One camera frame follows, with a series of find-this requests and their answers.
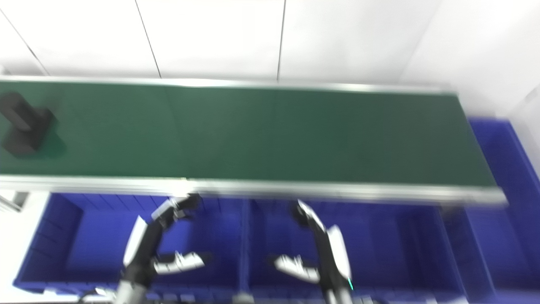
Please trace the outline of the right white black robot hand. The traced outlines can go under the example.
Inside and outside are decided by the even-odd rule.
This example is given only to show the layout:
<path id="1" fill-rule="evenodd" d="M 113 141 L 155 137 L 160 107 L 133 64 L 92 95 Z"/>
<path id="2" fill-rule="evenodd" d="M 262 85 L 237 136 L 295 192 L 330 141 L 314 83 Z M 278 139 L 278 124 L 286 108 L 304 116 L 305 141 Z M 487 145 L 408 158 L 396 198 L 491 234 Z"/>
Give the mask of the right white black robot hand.
<path id="1" fill-rule="evenodd" d="M 319 264 L 307 266 L 299 255 L 279 255 L 270 259 L 272 266 L 291 277 L 317 284 L 324 292 L 350 295 L 353 290 L 351 266 L 340 228 L 337 225 L 326 227 L 314 209 L 302 200 L 292 202 L 291 213 L 300 226 L 312 232 Z"/>

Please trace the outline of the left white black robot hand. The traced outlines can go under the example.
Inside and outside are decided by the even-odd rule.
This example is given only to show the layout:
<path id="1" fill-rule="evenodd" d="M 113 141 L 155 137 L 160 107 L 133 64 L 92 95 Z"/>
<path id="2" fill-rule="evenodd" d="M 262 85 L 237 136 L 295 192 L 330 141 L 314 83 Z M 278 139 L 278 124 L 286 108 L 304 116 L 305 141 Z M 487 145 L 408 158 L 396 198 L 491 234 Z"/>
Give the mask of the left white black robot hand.
<path id="1" fill-rule="evenodd" d="M 201 197 L 197 193 L 179 198 L 168 198 L 152 212 L 151 221 L 137 217 L 124 252 L 121 283 L 150 287 L 157 275 L 177 274 L 205 267 L 211 259 L 206 252 L 160 255 L 163 235 L 179 220 L 191 219 L 187 210 L 197 208 Z"/>

